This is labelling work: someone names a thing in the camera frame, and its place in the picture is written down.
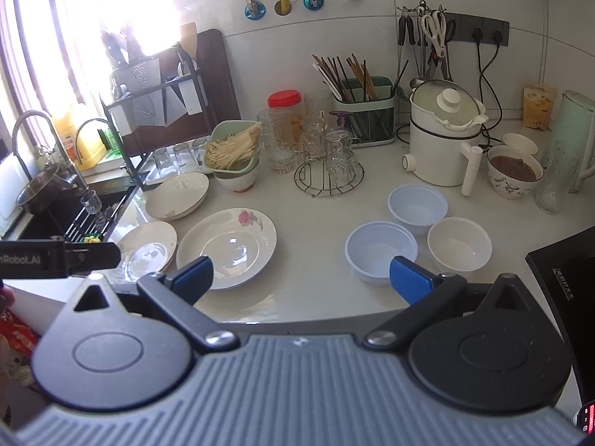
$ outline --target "yellow bottle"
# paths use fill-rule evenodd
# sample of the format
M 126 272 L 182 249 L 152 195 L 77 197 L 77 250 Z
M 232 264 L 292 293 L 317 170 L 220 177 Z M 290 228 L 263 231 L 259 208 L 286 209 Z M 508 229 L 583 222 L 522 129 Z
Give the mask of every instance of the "yellow bottle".
M 66 152 L 81 171 L 93 168 L 107 153 L 99 132 L 97 132 L 94 123 L 90 122 L 83 127 L 78 135 L 78 150 L 82 164 L 79 165 L 76 159 L 74 135 L 80 125 L 92 117 L 93 115 L 90 110 L 84 104 L 77 104 L 65 114 L 53 117 L 54 127 L 60 136 Z

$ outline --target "white countertop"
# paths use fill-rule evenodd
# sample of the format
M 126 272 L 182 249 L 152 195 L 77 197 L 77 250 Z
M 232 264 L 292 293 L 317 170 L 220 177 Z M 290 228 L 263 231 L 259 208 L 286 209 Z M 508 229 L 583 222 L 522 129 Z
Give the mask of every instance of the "white countertop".
M 511 131 L 530 137 L 540 149 L 550 136 L 549 132 L 526 129 L 516 120 L 503 121 L 492 134 L 499 136 Z M 278 241 L 273 258 L 258 276 L 241 287 L 208 292 L 197 308 L 218 321 L 259 322 L 330 319 L 406 307 L 407 303 L 391 287 L 378 288 L 355 278 L 343 250 L 345 239 L 355 227 L 372 220 L 391 220 L 387 208 L 391 190 L 402 184 L 421 182 L 401 167 L 401 157 L 407 150 L 408 146 L 400 141 L 355 150 L 365 178 L 353 191 L 332 198 L 305 194 L 295 185 L 293 173 L 274 175 L 266 163 L 260 164 L 255 185 L 243 194 L 228 191 L 211 179 L 203 204 L 187 217 L 172 222 L 178 242 L 201 219 L 231 207 L 254 208 L 267 214 L 277 228 Z M 540 211 L 530 196 L 507 200 L 497 195 L 487 177 L 486 159 L 470 197 L 460 193 L 460 186 L 438 189 L 448 201 L 448 216 L 463 216 L 479 223 L 492 239 L 490 262 L 468 280 L 493 282 L 503 272 L 517 274 L 552 319 L 525 256 L 595 224 L 595 180 L 586 180 L 580 193 L 567 196 L 563 210 L 554 216 Z M 144 203 L 144 193 L 138 191 L 112 234 L 113 241 L 152 220 L 144 210 Z M 437 273 L 425 238 L 418 239 L 418 244 L 416 262 Z M 167 272 L 175 269 L 173 263 Z M 73 291 L 77 286 L 63 284 L 53 294 L 53 287 L 47 281 L 43 284 L 10 281 L 9 284 L 32 294 L 37 290 L 46 298 L 60 301 L 66 298 L 66 289 Z M 574 407 L 577 397 L 574 380 L 569 381 L 569 386 L 572 391 L 568 401 Z M 563 409 L 569 413 L 572 407 Z

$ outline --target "red lid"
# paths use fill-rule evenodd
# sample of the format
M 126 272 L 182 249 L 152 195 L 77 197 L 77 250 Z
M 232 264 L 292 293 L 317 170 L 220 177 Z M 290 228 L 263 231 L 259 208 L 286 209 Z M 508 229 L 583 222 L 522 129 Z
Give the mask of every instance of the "red lid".
M 280 90 L 268 97 L 269 107 L 291 107 L 302 101 L 302 95 L 297 90 Z

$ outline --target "white plate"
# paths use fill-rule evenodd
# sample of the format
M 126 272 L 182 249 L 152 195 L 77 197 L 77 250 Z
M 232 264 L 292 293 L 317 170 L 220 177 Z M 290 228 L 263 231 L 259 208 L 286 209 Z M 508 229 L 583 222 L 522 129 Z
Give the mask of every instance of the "white plate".
M 268 263 L 277 245 L 271 219 L 250 208 L 231 208 L 211 214 L 195 224 L 180 241 L 176 264 L 182 268 L 199 256 L 213 262 L 211 290 L 246 283 Z
M 118 242 L 122 259 L 109 272 L 109 280 L 136 282 L 146 274 L 162 271 L 174 256 L 177 239 L 174 227 L 163 221 L 133 229 Z
M 208 189 L 209 178 L 204 174 L 178 174 L 147 192 L 145 209 L 156 219 L 178 219 L 194 211 L 206 196 Z

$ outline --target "red package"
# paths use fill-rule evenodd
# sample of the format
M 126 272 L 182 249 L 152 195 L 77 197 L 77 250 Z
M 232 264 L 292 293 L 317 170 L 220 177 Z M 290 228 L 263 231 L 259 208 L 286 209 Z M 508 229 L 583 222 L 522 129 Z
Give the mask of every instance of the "red package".
M 23 356 L 31 359 L 38 336 L 25 325 L 13 312 L 5 309 L 0 316 L 0 334 L 6 337 L 8 345 Z

